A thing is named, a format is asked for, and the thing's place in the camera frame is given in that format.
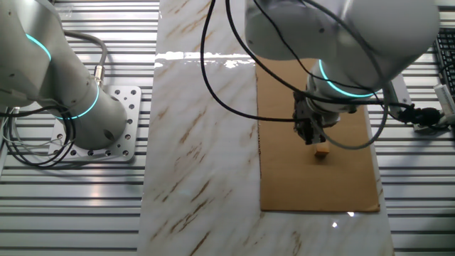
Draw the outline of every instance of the slotted metal table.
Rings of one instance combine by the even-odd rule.
[[[454,1],[439,0],[441,24],[455,26]],[[136,85],[141,114],[132,164],[89,164],[81,169],[39,171],[1,153],[0,255],[132,256],[149,133],[149,110],[159,1],[60,0],[65,29],[89,33],[109,48],[106,85]],[[101,50],[68,39],[93,70]],[[438,107],[432,49],[403,72],[418,107]],[[369,107],[373,129],[380,110]],[[25,139],[50,139],[55,119],[36,114],[18,120]],[[396,256],[455,255],[455,143],[451,134],[421,140],[391,120],[376,143]],[[391,156],[400,155],[400,163]],[[419,163],[434,163],[420,168]]]

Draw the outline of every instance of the mounting plate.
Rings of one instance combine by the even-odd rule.
[[[99,150],[86,150],[73,146],[70,153],[66,155],[62,162],[125,163],[133,160],[136,149],[137,127],[139,124],[139,112],[141,107],[141,88],[137,86],[105,85],[103,90],[108,95],[119,99],[127,111],[127,119],[132,120],[132,122],[127,124],[123,134],[111,146]],[[52,133],[52,139],[61,138],[64,134],[65,128],[58,120],[56,120]],[[49,153],[59,150],[60,148],[60,143],[53,142],[49,146]]]

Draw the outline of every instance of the cardboard sheet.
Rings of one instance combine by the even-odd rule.
[[[263,60],[276,74],[303,89],[307,74],[296,61]],[[310,69],[315,60],[304,60]],[[259,116],[291,118],[292,91],[257,67]],[[293,130],[293,123],[259,122],[262,210],[379,211],[373,160],[369,148],[349,151],[330,145],[325,159],[314,156]],[[368,140],[364,107],[342,114],[326,129],[334,139],[350,145]]]

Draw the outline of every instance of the marble surface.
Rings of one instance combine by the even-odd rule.
[[[260,211],[257,123],[218,106],[200,73],[208,6],[160,3],[139,255],[393,255],[378,168],[379,213]],[[240,33],[244,7],[232,1]],[[217,94],[257,114],[255,64],[230,31],[224,1],[215,6],[206,44]]]

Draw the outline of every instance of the white robotic arm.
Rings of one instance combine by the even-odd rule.
[[[0,0],[0,105],[66,106],[75,145],[103,149],[127,125],[125,108],[103,89],[72,51],[48,0]],[[59,112],[52,111],[61,122]]]
[[[264,58],[293,60],[284,39],[299,58],[319,59],[309,76],[306,91],[325,99],[367,100],[372,92],[383,89],[385,101],[407,103],[404,80],[400,73],[432,44],[439,30],[439,12],[427,0],[316,0],[337,15],[367,44],[379,64],[382,77],[364,49],[339,23],[302,0],[247,0],[246,39],[250,49]],[[278,36],[270,20],[282,34]],[[359,88],[342,87],[344,85]],[[297,98],[295,117],[320,117],[324,127],[333,126],[338,113],[355,112],[355,105],[340,105]],[[391,107],[394,117],[403,111]],[[317,129],[302,124],[296,128],[307,144],[318,143]]]

